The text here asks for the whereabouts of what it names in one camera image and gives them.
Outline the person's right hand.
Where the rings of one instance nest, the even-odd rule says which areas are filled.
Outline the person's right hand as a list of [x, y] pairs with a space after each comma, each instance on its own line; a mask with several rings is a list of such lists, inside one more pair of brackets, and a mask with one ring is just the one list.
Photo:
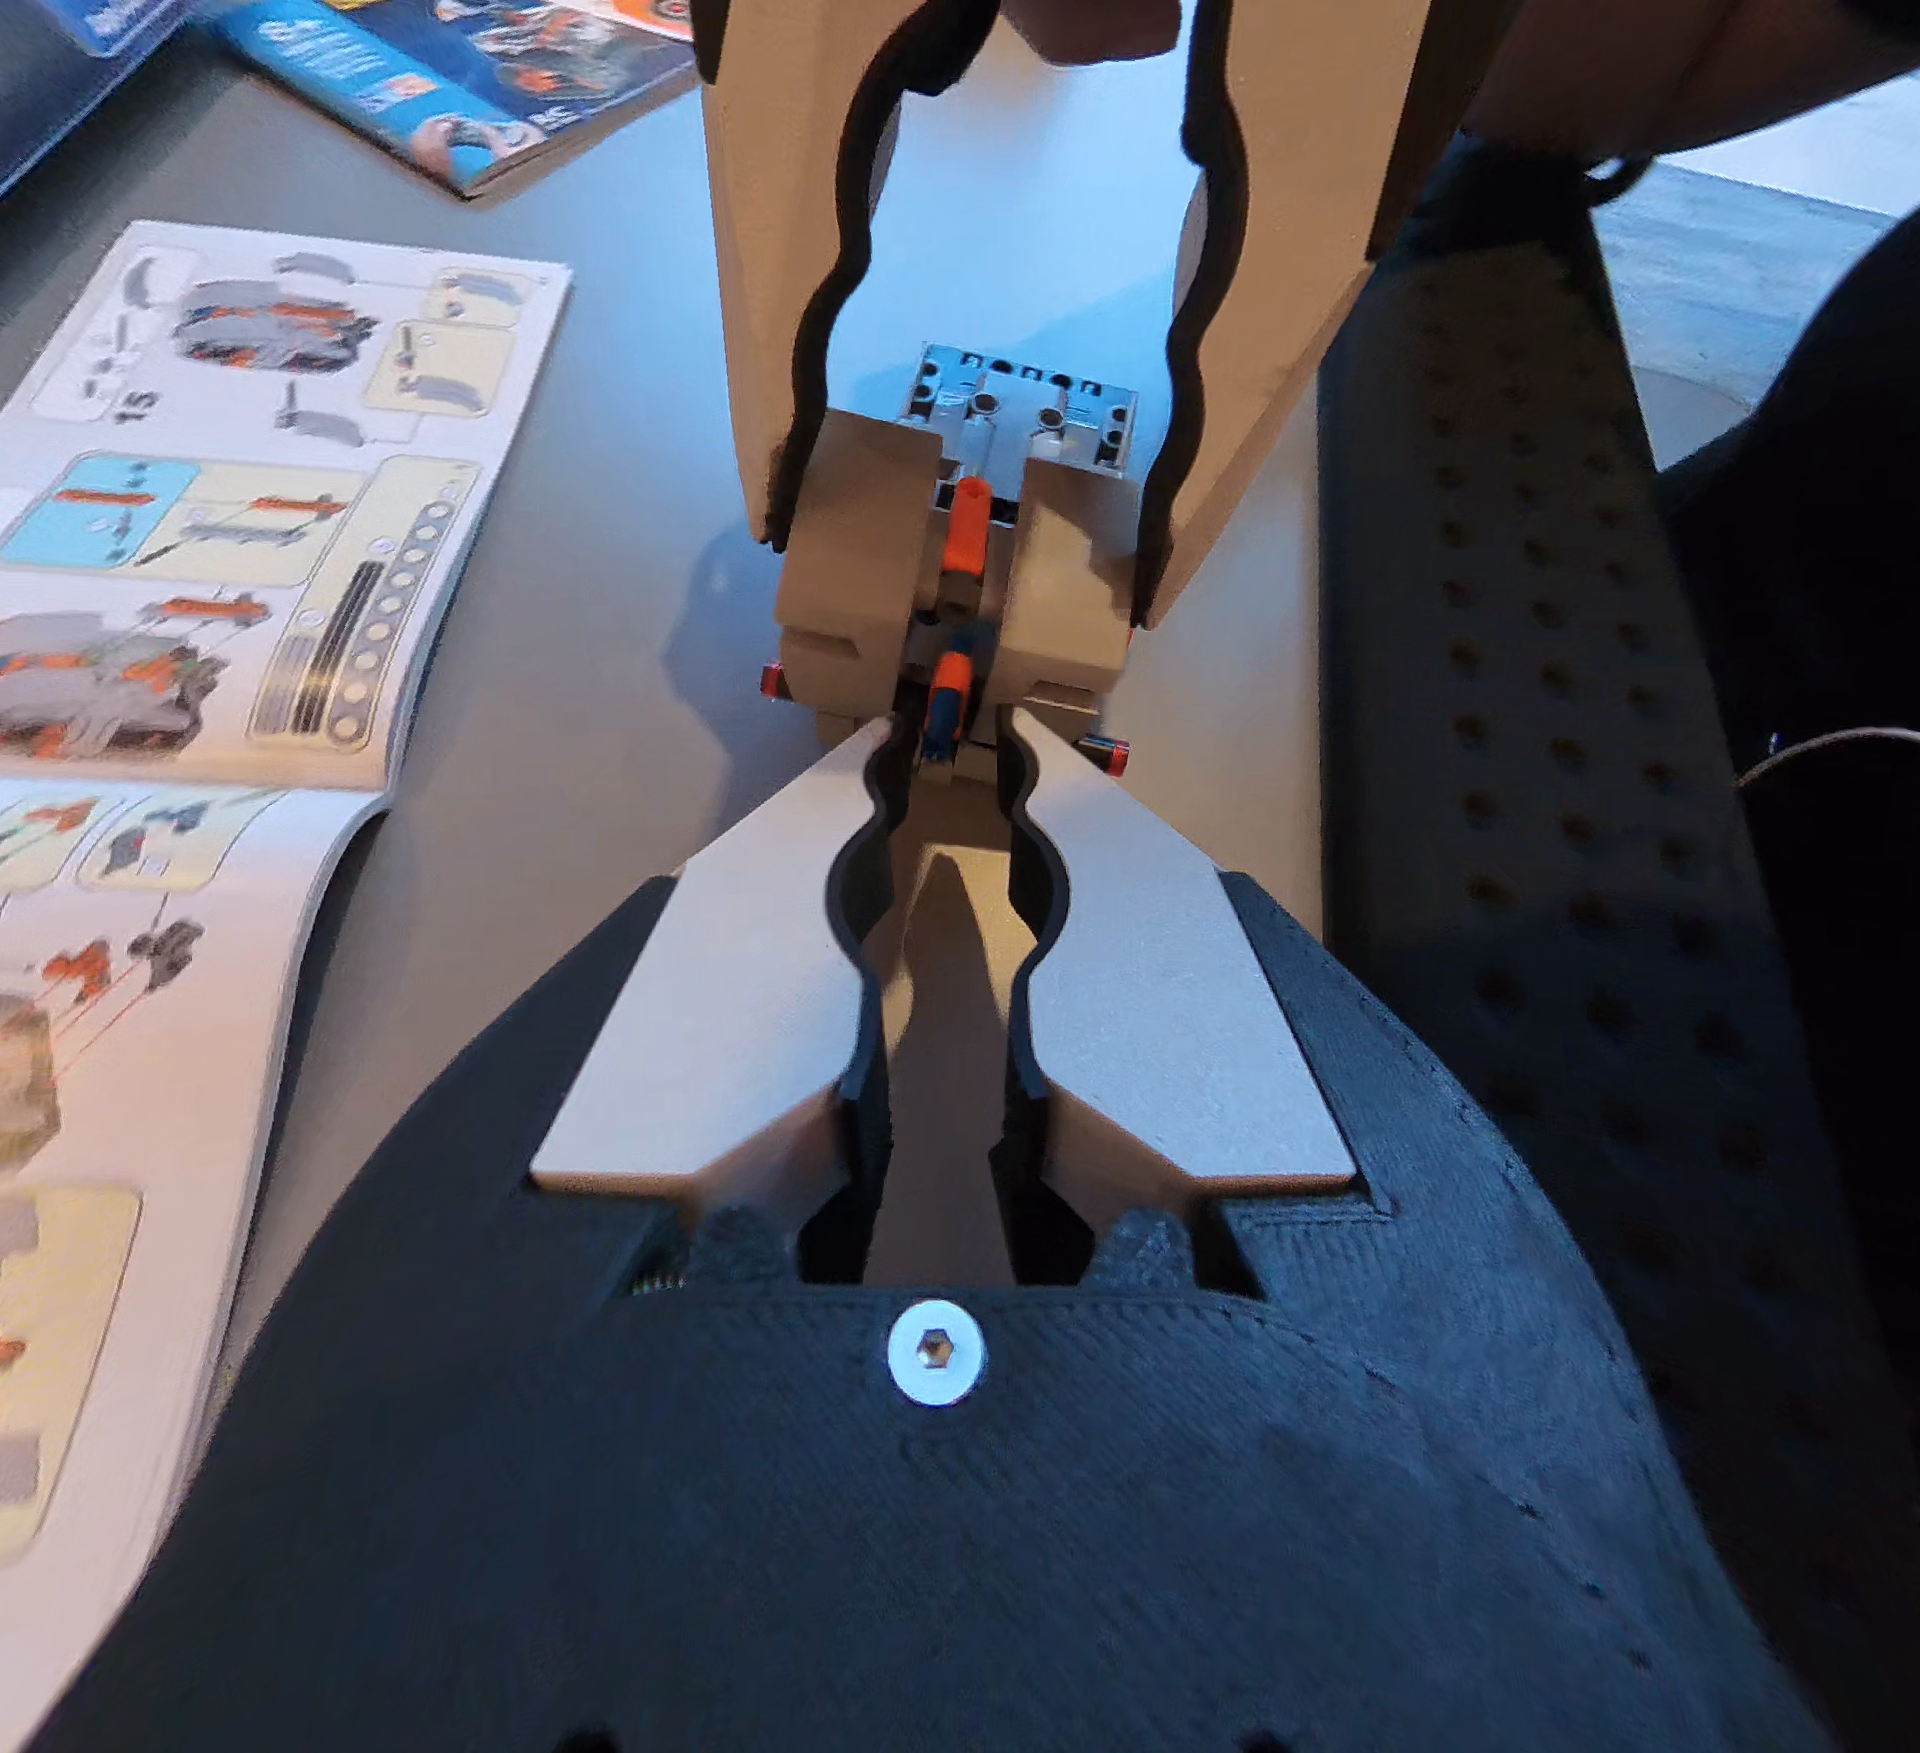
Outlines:
[[1014, 31], [1049, 64], [1165, 57], [1182, 35], [1182, 0], [999, 0]]

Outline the person's dark clothing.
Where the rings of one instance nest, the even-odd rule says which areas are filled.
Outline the person's dark clothing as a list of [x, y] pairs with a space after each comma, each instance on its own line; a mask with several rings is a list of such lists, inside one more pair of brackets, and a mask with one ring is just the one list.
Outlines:
[[1716, 1126], [1741, 1232], [1716, 1538], [1844, 1749], [1917, 1749], [1917, 219], [1665, 478], [1765, 884], [1798, 1117]]

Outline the blue closed booklet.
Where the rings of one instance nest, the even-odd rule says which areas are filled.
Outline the blue closed booklet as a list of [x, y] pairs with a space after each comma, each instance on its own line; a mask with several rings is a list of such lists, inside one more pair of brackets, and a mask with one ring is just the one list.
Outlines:
[[217, 29], [464, 199], [697, 81], [687, 45], [549, 0], [254, 0]]

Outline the grey toy robot assembly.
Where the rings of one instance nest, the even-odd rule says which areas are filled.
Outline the grey toy robot assembly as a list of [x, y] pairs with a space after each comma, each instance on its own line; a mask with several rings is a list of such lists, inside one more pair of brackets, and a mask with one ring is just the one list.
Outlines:
[[[994, 779], [997, 717], [1004, 707], [1021, 707], [999, 706], [994, 724], [977, 728], [974, 660], [983, 653], [986, 630], [973, 610], [982, 598], [986, 528], [1014, 522], [1028, 459], [1129, 478], [1133, 411], [1136, 397], [1109, 380], [952, 347], [922, 348], [899, 415], [887, 421], [929, 426], [944, 446], [934, 505], [948, 510], [948, 540], [938, 565], [938, 610], [926, 615], [926, 625], [949, 620], [956, 630], [944, 635], [931, 676], [904, 681], [887, 714], [918, 717], [918, 759], [931, 776]], [[781, 660], [759, 674], [759, 692], [793, 702], [785, 690]], [[817, 711], [813, 717], [823, 749], [836, 749], [866, 724], [832, 720]], [[1102, 773], [1122, 776], [1129, 742], [1102, 733], [1099, 720], [1102, 707], [1091, 733], [1065, 742]]]

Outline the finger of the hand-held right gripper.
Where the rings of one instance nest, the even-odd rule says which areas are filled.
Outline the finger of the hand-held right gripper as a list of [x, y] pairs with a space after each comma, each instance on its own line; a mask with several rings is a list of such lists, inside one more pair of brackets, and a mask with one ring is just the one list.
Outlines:
[[883, 130], [973, 61], [997, 0], [697, 0], [723, 347], [754, 537], [785, 547], [866, 275]]
[[1157, 628], [1192, 581], [1370, 275], [1428, 3], [1195, 0], [1184, 153], [1207, 212], [1165, 334], [1133, 625]]

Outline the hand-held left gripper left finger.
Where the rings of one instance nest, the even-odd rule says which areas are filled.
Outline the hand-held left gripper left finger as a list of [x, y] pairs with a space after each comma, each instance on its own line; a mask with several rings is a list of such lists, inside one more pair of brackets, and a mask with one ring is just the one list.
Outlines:
[[554, 1190], [757, 1211], [860, 1283], [892, 1121], [864, 936], [887, 912], [904, 740], [875, 717], [678, 874], [531, 1154]]

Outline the open instruction booklet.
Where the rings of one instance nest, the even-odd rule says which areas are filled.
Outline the open instruction booklet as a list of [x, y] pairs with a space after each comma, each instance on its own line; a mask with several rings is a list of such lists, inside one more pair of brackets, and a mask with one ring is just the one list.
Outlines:
[[2, 408], [2, 1612], [198, 1434], [324, 888], [561, 261], [134, 220]]

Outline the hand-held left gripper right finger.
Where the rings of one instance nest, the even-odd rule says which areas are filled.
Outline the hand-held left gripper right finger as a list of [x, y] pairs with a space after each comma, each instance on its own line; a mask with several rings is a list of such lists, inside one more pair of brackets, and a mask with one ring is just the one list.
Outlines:
[[999, 714], [1014, 982], [994, 1190], [1014, 1280], [1072, 1286], [1124, 1212], [1182, 1219], [1204, 1277], [1246, 1286], [1224, 1200], [1346, 1196], [1353, 1154], [1267, 982], [1230, 881], [1030, 711]]

